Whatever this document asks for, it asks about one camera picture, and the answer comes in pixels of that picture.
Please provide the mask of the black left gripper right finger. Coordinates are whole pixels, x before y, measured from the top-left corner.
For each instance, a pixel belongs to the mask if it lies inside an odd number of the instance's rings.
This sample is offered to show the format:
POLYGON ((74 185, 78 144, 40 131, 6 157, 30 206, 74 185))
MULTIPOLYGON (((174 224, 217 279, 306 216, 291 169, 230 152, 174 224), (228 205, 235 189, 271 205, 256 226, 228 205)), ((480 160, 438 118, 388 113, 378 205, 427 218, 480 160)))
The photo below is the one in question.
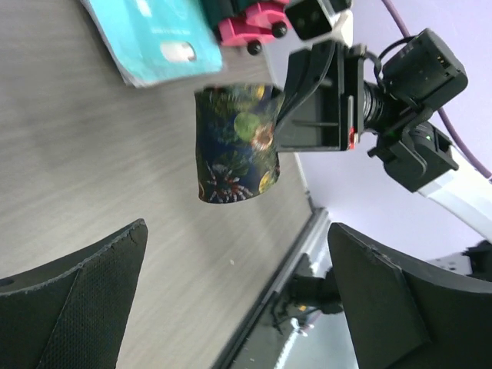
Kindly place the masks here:
POLYGON ((360 368, 491 367, 491 284, 342 224, 327 234, 360 368))

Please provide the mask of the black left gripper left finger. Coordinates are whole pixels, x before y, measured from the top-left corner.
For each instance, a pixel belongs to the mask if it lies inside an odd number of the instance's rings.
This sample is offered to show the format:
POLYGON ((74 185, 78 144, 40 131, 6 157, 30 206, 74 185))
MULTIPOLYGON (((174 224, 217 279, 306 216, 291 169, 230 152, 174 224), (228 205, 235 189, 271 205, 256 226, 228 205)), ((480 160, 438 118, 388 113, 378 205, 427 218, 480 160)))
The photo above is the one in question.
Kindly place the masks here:
POLYGON ((117 365, 148 240, 138 219, 106 238, 1 280, 3 368, 117 365))

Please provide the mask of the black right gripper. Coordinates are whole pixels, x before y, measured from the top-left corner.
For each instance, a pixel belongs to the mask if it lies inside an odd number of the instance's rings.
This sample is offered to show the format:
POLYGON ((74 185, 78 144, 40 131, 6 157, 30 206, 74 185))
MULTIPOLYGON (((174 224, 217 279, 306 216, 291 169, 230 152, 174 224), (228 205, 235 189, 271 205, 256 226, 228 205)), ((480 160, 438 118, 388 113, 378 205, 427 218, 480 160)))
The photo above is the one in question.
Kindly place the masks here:
POLYGON ((365 47, 327 40, 289 55, 278 150, 347 151, 363 131, 365 47))

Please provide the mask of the dark floral patterned tie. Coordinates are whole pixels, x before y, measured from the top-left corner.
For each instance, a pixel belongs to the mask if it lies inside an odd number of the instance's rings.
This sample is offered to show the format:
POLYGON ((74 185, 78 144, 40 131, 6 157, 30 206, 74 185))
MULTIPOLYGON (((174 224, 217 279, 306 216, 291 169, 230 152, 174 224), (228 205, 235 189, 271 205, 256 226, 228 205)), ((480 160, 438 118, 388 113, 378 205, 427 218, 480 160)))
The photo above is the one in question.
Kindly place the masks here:
POLYGON ((209 204, 246 201, 280 177, 274 141, 284 94, 275 85, 209 85, 194 94, 198 197, 209 204))

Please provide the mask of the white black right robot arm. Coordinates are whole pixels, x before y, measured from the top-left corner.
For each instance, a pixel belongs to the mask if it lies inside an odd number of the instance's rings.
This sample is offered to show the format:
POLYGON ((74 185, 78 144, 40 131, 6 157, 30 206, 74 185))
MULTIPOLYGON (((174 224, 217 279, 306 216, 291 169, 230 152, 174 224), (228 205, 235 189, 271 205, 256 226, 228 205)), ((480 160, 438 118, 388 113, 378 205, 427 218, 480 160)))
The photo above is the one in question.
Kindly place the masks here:
POLYGON ((491 278, 491 184, 431 124, 468 83, 463 64, 430 29, 379 55, 328 39, 290 53, 286 100, 275 129, 281 151, 349 151, 375 135, 371 157, 409 192, 437 202, 477 233, 472 248, 435 264, 491 278))

